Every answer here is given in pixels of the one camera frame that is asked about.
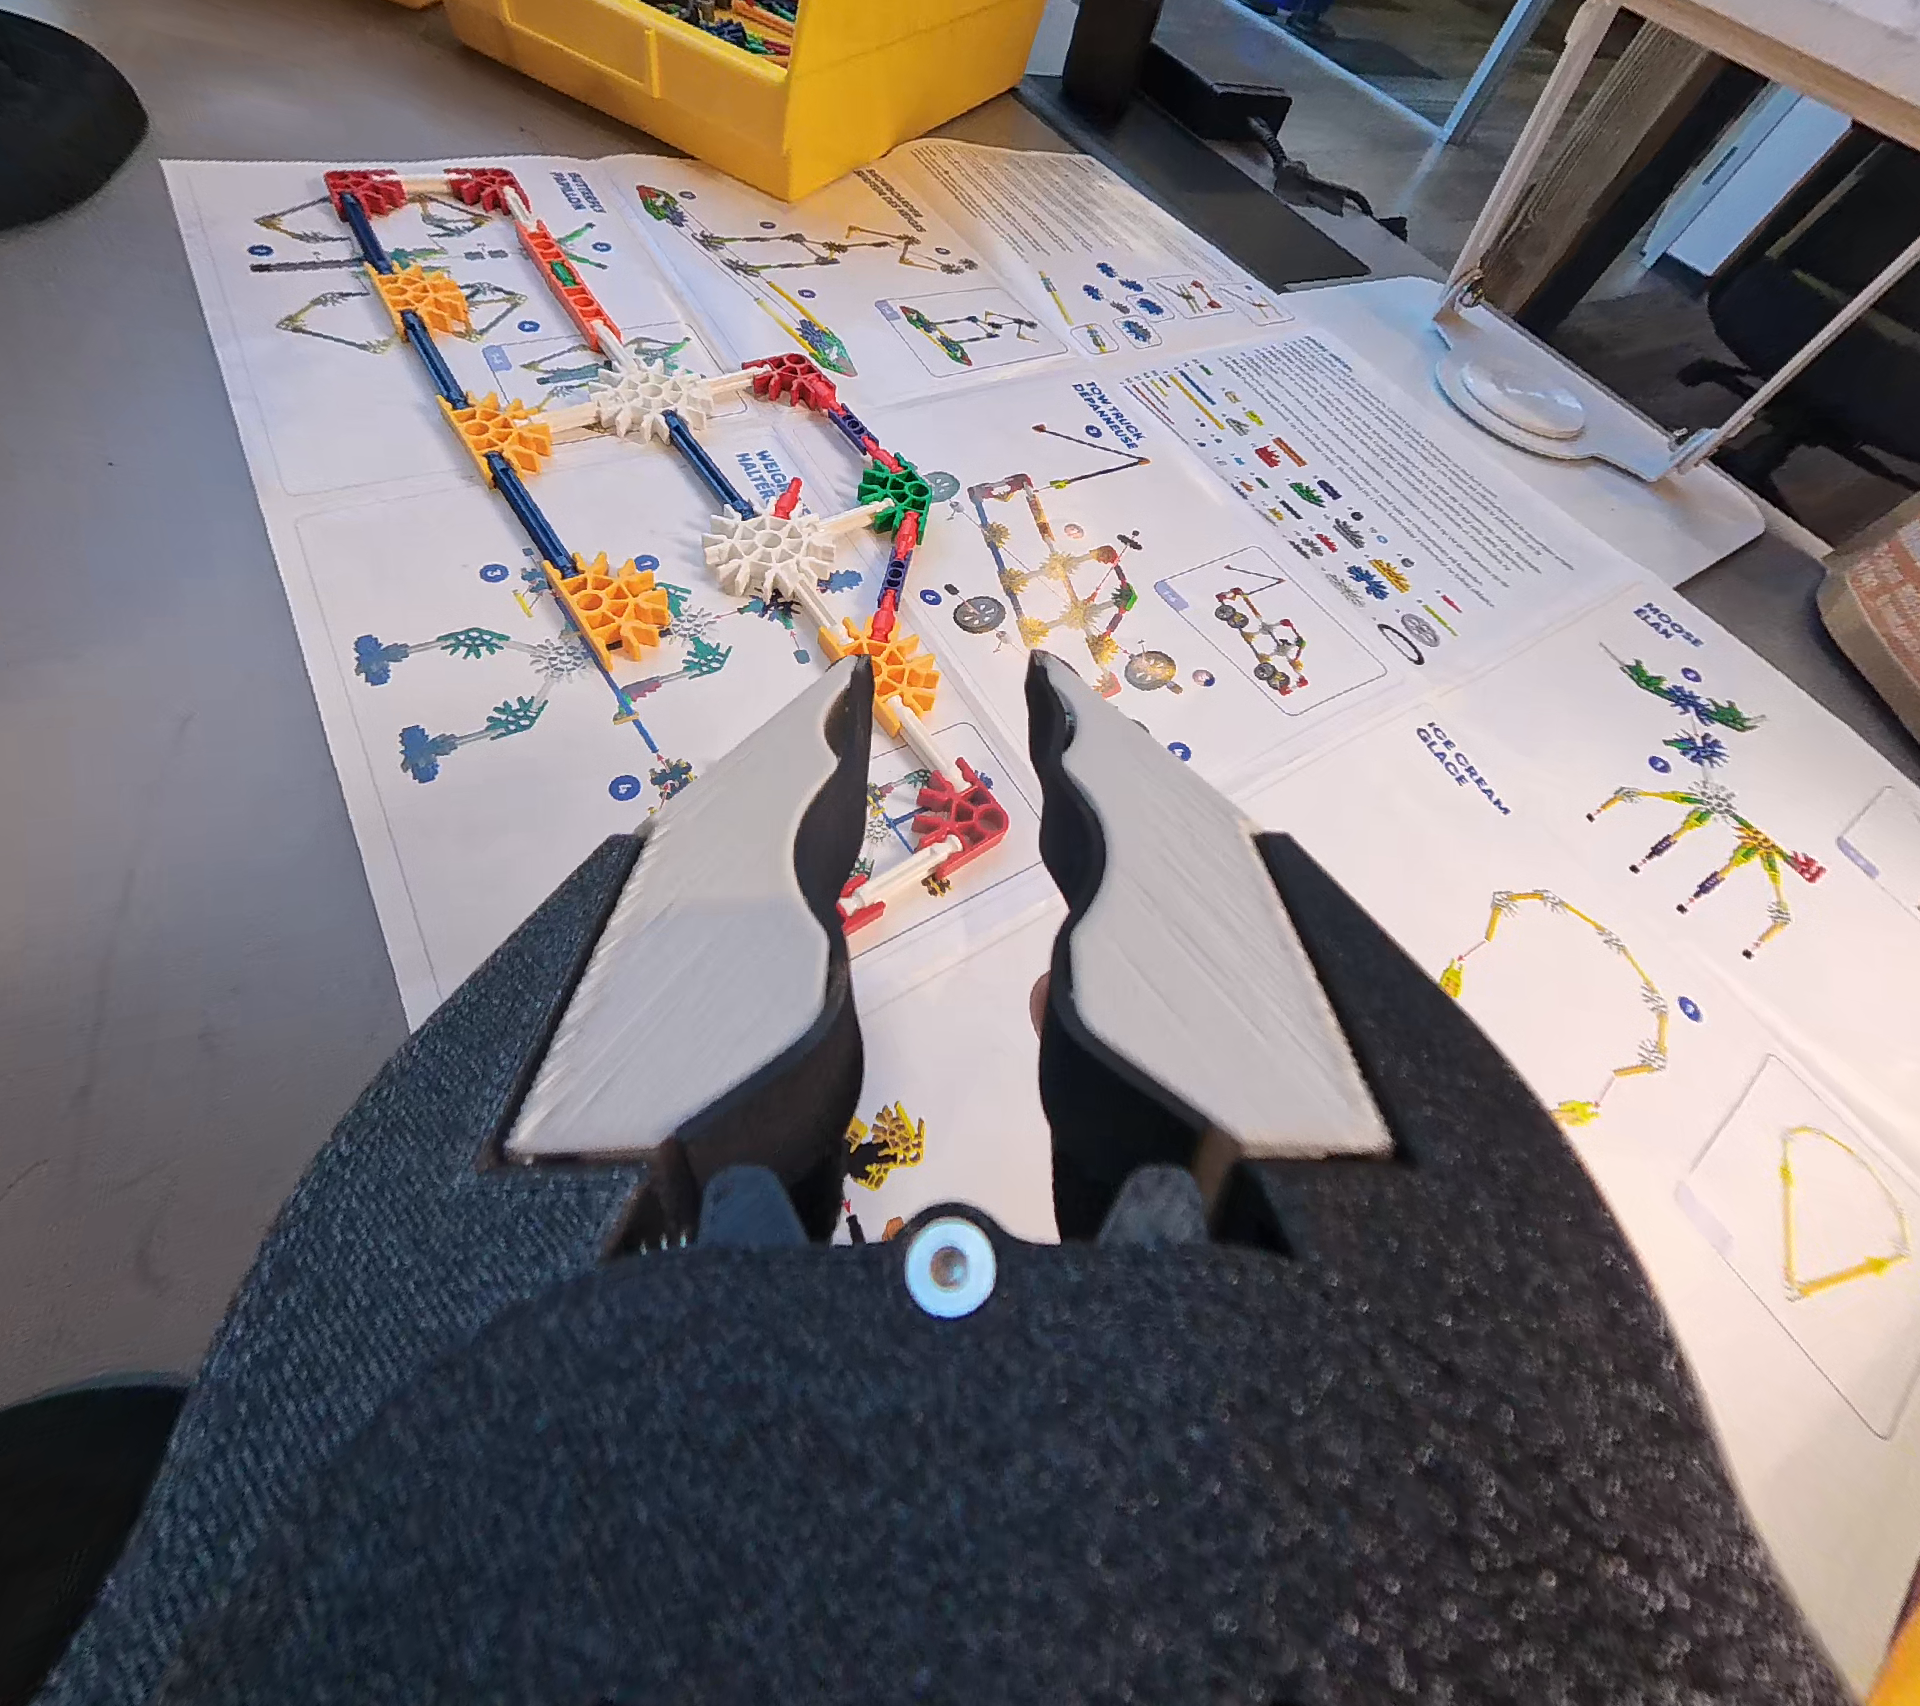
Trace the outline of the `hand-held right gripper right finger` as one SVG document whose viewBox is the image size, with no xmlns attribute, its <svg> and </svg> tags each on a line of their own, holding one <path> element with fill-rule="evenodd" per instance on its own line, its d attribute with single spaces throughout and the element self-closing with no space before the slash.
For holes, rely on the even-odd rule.
<svg viewBox="0 0 1920 1706">
<path fill-rule="evenodd" d="M 1395 1141 L 1245 811 L 1060 657 L 1030 657 L 1039 845 L 1066 914 L 1039 1015 L 1062 1234 L 1149 1165 L 1204 1218 L 1241 1165 L 1388 1162 Z"/>
</svg>

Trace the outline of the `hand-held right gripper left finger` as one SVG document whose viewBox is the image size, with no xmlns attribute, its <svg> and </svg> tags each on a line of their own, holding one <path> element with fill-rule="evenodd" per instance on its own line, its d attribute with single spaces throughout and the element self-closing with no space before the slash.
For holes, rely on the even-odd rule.
<svg viewBox="0 0 1920 1706">
<path fill-rule="evenodd" d="M 660 807 L 505 1153 L 642 1162 L 660 1214 L 763 1165 L 835 1234 L 862 1092 L 841 898 L 866 821 L 875 672 L 845 657 Z"/>
</svg>

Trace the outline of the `colourful rod connector toy model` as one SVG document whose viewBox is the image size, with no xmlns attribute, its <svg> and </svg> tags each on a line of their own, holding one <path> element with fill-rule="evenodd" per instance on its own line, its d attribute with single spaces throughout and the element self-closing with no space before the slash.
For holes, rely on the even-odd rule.
<svg viewBox="0 0 1920 1706">
<path fill-rule="evenodd" d="M 655 758 L 651 779 L 660 798 L 683 792 L 695 770 L 665 753 L 642 723 L 634 672 L 668 640 L 680 642 L 685 666 L 698 672 L 721 650 L 688 627 L 686 596 L 662 584 L 655 565 L 588 556 L 563 538 L 533 489 L 563 440 L 666 445 L 717 503 L 700 538 L 715 584 L 769 618 L 788 616 L 793 635 L 811 638 L 812 656 L 827 664 L 858 659 L 870 668 L 876 723 L 911 753 L 920 779 L 898 799 L 901 811 L 876 807 L 879 821 L 898 829 L 905 851 L 856 855 L 839 899 L 848 932 L 901 918 L 912 892 L 946 898 L 964 872 L 998 851 L 1012 829 L 1011 813 L 993 777 L 934 734 L 942 672 L 905 619 L 930 488 L 923 469 L 858 419 L 828 371 L 807 353 L 753 357 L 727 374 L 647 362 L 511 167 L 462 164 L 446 166 L 440 180 L 415 180 L 389 166 L 346 166 L 326 170 L 322 180 L 368 287 L 428 379 L 445 424 L 525 533 L 547 600 L 563 618 L 560 653 L 592 666 L 608 683 L 617 721 L 634 728 Z M 497 392 L 477 393 L 457 374 L 442 341 L 468 329 L 468 293 L 446 269 L 399 259 L 376 229 L 380 218 L 435 188 L 511 225 L 592 357 L 594 379 L 578 403 L 541 410 Z M 773 499 L 744 494 L 704 444 L 715 414 L 738 398 L 782 402 L 835 427 L 862 461 L 855 507 L 828 518 L 805 511 L 798 476 Z"/>
</svg>

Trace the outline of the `pile of toy rods and connectors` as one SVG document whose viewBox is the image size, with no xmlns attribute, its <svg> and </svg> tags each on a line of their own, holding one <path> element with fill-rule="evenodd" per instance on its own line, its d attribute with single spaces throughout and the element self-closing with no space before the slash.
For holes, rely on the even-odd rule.
<svg viewBox="0 0 1920 1706">
<path fill-rule="evenodd" d="M 744 53 L 788 68 L 803 0 L 634 0 Z"/>
</svg>

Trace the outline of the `toy building instruction sheet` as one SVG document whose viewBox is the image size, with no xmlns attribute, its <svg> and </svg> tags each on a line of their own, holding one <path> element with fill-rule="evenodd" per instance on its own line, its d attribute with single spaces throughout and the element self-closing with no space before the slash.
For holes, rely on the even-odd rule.
<svg viewBox="0 0 1920 1706">
<path fill-rule="evenodd" d="M 930 503 L 905 621 L 930 728 L 1012 828 L 853 932 L 868 1094 L 843 1224 L 1049 1199 L 1025 997 L 1062 908 L 1027 666 L 1065 659 L 1295 834 L 1501 1045 L 1626 1224 L 1740 1487 L 1836 1666 L 1876 1680 L 1917 1575 L 1917 785 L 1614 545 L 1417 419 L 1347 340 L 1093 159 L 920 139 L 798 205 L 704 166 L 503 166 L 639 356 L 807 353 Z M 831 666 L 703 558 L 662 444 L 564 437 L 564 541 L 685 593 L 636 711 L 570 661 L 527 536 L 446 426 L 325 172 L 171 164 L 254 492 L 400 1000 L 423 1022 L 613 831 Z M 477 396 L 578 403 L 592 353 L 513 225 L 435 185 L 376 222 L 449 271 Z M 736 398 L 756 502 L 856 503 L 828 422 Z"/>
</svg>

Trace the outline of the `white round disc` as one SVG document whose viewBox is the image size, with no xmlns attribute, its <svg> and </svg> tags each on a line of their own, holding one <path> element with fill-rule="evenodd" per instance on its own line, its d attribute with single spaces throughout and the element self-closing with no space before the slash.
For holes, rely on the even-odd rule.
<svg viewBox="0 0 1920 1706">
<path fill-rule="evenodd" d="M 1789 523 L 1713 466 L 1650 486 L 1598 461 L 1560 461 L 1506 445 L 1470 424 L 1435 379 L 1442 337 L 1430 312 L 1441 293 L 1435 277 L 1352 277 L 1287 286 L 1281 299 L 1302 323 L 1347 341 L 1406 389 L 1417 422 L 1484 454 L 1506 477 L 1533 488 L 1667 587 L 1684 587 Z"/>
</svg>

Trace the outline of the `construction toy box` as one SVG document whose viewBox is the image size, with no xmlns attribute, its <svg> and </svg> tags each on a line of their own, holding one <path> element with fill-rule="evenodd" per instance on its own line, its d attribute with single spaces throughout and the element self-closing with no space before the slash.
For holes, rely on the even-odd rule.
<svg viewBox="0 0 1920 1706">
<path fill-rule="evenodd" d="M 1839 541 L 1816 605 L 1828 635 L 1919 737 L 1919 496 Z"/>
</svg>

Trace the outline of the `flat dark device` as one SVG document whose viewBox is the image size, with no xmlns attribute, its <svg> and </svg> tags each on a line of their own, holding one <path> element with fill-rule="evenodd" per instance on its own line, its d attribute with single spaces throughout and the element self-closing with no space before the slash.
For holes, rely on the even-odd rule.
<svg viewBox="0 0 1920 1706">
<path fill-rule="evenodd" d="M 1098 119 L 1068 102 L 1060 77 L 1030 73 L 1019 98 L 1074 148 L 1279 292 L 1381 277 L 1415 258 L 1358 216 L 1287 204 L 1141 95 L 1117 119 Z"/>
</svg>

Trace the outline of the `black power adapter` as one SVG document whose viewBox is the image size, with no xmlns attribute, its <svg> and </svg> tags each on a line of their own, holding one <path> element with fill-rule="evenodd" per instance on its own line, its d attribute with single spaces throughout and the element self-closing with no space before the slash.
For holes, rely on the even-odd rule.
<svg viewBox="0 0 1920 1706">
<path fill-rule="evenodd" d="M 1211 69 L 1159 38 L 1145 52 L 1139 89 L 1145 102 L 1208 141 L 1252 141 L 1257 126 L 1281 132 L 1293 107 L 1287 86 Z"/>
</svg>

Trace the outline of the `black office chair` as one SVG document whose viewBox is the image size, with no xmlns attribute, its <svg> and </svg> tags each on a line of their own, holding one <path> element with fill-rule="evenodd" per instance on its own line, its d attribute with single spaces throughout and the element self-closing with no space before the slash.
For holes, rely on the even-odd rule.
<svg viewBox="0 0 1920 1706">
<path fill-rule="evenodd" d="M 1710 282 L 1709 320 L 1732 359 L 1683 365 L 1686 387 L 1749 398 L 1917 237 L 1919 153 L 1853 127 Z M 1885 479 L 1919 458 L 1919 274 L 1907 274 L 1807 365 L 1714 461 L 1778 507 L 1778 469 L 1822 445 Z"/>
</svg>

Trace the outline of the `black box device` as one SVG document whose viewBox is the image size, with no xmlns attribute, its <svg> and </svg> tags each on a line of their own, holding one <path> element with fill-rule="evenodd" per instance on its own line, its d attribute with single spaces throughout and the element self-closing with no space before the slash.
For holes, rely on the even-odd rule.
<svg viewBox="0 0 1920 1706">
<path fill-rule="evenodd" d="M 1062 98 L 1084 119 L 1119 123 L 1137 91 L 1166 0 L 1079 0 Z"/>
</svg>

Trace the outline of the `white stand frame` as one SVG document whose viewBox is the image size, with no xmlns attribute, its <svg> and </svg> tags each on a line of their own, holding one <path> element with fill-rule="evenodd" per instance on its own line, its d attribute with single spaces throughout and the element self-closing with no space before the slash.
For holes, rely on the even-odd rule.
<svg viewBox="0 0 1920 1706">
<path fill-rule="evenodd" d="M 1645 20 L 1575 127 L 1560 133 L 1620 5 L 1582 0 L 1562 52 L 1452 263 L 1435 323 L 1436 386 L 1504 445 L 1597 461 L 1648 486 L 1703 468 L 1917 271 L 1917 237 L 1714 427 L 1677 436 L 1544 343 L 1678 188 L 1683 172 L 1766 82 L 1723 52 Z"/>
</svg>

